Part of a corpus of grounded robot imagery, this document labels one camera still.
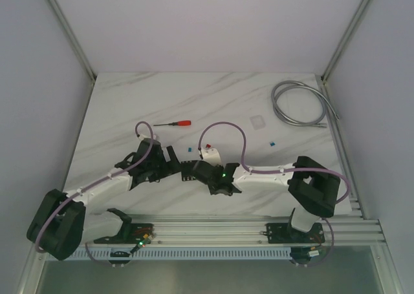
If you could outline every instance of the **coiled metal hose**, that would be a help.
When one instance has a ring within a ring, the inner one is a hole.
[[[306,89],[306,90],[309,90],[310,92],[312,92],[317,97],[319,102],[321,103],[321,106],[322,106],[321,116],[319,118],[317,118],[316,120],[314,120],[314,121],[307,121],[307,122],[294,120],[293,118],[290,118],[289,116],[287,116],[280,109],[280,107],[278,105],[278,99],[282,95],[282,93],[287,92],[288,90],[291,90],[291,89]],[[340,119],[339,115],[334,110],[332,104],[329,102],[329,100],[320,91],[318,91],[317,89],[314,89],[313,87],[310,87],[310,86],[308,86],[308,85],[306,85],[302,82],[299,82],[299,81],[283,81],[283,82],[278,83],[272,89],[271,97],[272,97],[274,114],[276,114],[276,116],[281,121],[283,121],[283,122],[285,122],[286,124],[289,124],[289,125],[326,128],[327,124],[326,123],[320,123],[320,122],[323,120],[323,118],[326,115],[327,106],[331,110],[331,112],[334,114],[335,118],[337,120]]]

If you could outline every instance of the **screwdriver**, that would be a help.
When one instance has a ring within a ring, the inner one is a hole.
[[[174,123],[169,124],[157,124],[154,126],[190,126],[191,121],[175,121]]]

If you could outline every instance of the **gray floor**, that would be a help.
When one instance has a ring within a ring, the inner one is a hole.
[[[92,262],[48,262],[38,294],[382,293],[370,249],[337,247],[315,268],[281,260],[135,262],[111,269]]]

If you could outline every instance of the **white wall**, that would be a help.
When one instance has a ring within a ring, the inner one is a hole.
[[[359,193],[414,293],[414,3],[374,0],[329,82]]]
[[[0,0],[0,287],[15,293],[43,195],[61,187],[89,80],[44,0]]]
[[[96,72],[322,74],[360,0],[58,0]]]

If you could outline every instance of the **table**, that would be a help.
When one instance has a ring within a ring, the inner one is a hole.
[[[330,128],[295,127],[278,120],[270,100],[272,87],[288,79],[318,88],[314,74],[256,72],[137,72],[99,73],[76,146],[65,189],[74,189],[106,175],[115,163],[136,151],[138,121],[150,124],[191,120],[190,127],[154,127],[163,146],[172,145],[180,161],[199,159],[197,143],[203,129],[216,121],[238,124],[247,136],[248,165],[283,165],[306,155],[341,172]],[[318,100],[306,90],[290,90],[279,99],[293,118],[314,120]],[[265,127],[254,129],[251,117],[261,116]],[[144,126],[139,129],[149,134]],[[203,145],[217,148],[222,161],[239,162],[240,133],[229,126],[212,128]],[[344,194],[341,183],[339,196]],[[134,215],[268,215],[288,216],[297,201],[288,193],[211,196],[198,181],[182,182],[180,174],[160,183],[144,183],[102,207]],[[348,199],[336,215],[351,212]]]

